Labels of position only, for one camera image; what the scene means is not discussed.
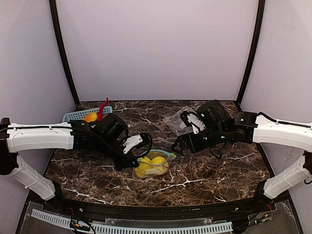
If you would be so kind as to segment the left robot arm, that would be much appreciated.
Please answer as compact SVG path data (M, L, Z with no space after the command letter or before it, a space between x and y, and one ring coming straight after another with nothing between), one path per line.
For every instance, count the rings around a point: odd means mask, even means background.
M22 125L9 118L0 121L0 174L9 176L48 202L62 201L60 186L29 166L20 151L39 149L105 151L118 170L135 166L133 147L143 142L141 135L130 136L128 127L114 114L88 123L73 120L50 125Z

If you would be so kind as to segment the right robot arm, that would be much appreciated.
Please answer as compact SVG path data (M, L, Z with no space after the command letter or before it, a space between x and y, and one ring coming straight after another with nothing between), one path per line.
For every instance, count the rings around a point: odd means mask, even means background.
M177 137L171 149L197 153L218 144L272 143L302 149L303 155L278 175L260 182L254 197L273 200L312 176L312 125L273 119L263 112L239 112L232 118L218 100L195 112L183 111L180 118L192 132Z

